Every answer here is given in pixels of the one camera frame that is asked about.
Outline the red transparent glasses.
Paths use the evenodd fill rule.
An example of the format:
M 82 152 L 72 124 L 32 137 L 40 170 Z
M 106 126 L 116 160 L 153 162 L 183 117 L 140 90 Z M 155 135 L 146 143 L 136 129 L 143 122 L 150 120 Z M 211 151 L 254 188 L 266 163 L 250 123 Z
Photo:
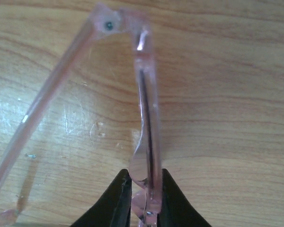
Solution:
M 113 10 L 101 3 L 94 7 L 9 141 L 0 161 L 0 190 L 21 150 L 42 120 L 44 112 L 68 78 L 76 60 L 95 40 L 120 33 L 128 33 L 132 37 L 141 113 L 141 135 L 127 169 L 132 180 L 131 213 L 139 218 L 141 227 L 158 225 L 163 179 L 156 67 L 149 20 L 136 10 Z M 1 212 L 0 227 L 13 225 L 18 216 L 18 209 Z

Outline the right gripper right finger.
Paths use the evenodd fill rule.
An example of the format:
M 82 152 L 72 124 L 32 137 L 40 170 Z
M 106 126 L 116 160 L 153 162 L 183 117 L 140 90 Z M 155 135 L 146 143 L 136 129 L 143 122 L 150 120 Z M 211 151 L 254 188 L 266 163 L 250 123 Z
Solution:
M 185 197 L 167 169 L 162 169 L 162 207 L 159 227 L 211 227 Z

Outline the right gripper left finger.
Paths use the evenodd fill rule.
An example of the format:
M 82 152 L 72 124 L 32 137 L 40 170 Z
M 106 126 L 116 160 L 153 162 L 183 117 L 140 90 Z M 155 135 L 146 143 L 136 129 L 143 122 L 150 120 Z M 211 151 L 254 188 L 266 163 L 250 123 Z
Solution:
M 131 218 L 132 180 L 122 169 L 98 201 L 71 227 L 129 227 Z

